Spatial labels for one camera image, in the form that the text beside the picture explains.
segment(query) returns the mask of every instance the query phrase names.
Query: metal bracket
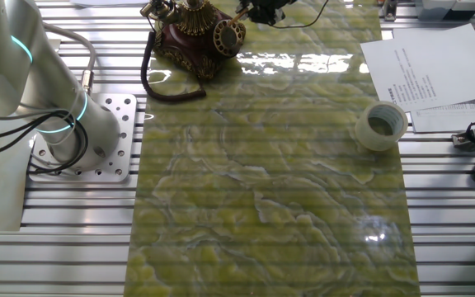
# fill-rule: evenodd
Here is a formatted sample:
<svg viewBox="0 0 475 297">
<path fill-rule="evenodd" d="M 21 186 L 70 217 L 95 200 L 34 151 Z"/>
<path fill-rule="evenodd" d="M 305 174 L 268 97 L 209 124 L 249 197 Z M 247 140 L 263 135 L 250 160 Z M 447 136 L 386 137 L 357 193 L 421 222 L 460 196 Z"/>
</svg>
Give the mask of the metal bracket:
<svg viewBox="0 0 475 297">
<path fill-rule="evenodd" d="M 385 21 L 395 21 L 398 0 L 384 0 L 383 15 Z"/>
<path fill-rule="evenodd" d="M 92 170 L 80 172 L 68 168 L 59 174 L 30 175 L 31 180 L 34 182 L 48 183 L 121 183 L 126 180 L 131 164 L 130 157 L 133 144 L 135 115 L 137 112 L 137 99 L 133 95 L 125 94 L 93 94 L 92 96 L 96 103 L 107 107 L 119 121 L 119 143 L 116 145 L 113 153 Z M 32 151 L 34 155 L 47 162 L 58 162 L 50 154 L 47 143 L 41 136 L 36 137 Z M 31 162 L 39 166 L 45 166 L 35 159 L 31 159 Z"/>
</svg>

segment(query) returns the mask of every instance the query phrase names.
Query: green marble mat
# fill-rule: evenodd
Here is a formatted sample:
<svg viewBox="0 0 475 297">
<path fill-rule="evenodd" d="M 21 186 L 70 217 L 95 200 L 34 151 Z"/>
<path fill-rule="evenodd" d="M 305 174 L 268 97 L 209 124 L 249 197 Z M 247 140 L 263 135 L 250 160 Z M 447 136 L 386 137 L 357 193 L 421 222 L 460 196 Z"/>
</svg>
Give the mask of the green marble mat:
<svg viewBox="0 0 475 297">
<path fill-rule="evenodd" d="M 381 38 L 372 4 L 331 0 L 306 29 L 245 21 L 208 98 L 148 101 L 125 296 L 419 295 L 397 147 L 355 140 L 377 99 L 360 49 Z M 151 69 L 159 92 L 197 88 L 165 59 Z"/>
</svg>

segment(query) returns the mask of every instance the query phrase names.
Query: metal slat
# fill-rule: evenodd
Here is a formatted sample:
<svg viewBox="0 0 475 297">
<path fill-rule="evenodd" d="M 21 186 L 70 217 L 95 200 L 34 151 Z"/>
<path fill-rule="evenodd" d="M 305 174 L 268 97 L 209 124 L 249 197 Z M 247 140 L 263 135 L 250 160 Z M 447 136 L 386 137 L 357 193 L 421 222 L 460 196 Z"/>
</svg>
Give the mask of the metal slat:
<svg viewBox="0 0 475 297">
<path fill-rule="evenodd" d="M 409 209 L 412 225 L 475 224 L 475 209 Z M 24 225 L 130 225 L 132 209 L 25 209 Z"/>
<path fill-rule="evenodd" d="M 122 246 L 79 246 L 79 245 L 21 245 L 20 248 L 0 244 L 0 263 L 55 263 L 93 265 L 103 263 L 125 264 L 128 258 L 127 243 Z M 475 246 L 432 247 L 415 246 L 416 260 L 427 262 L 475 263 Z"/>
</svg>

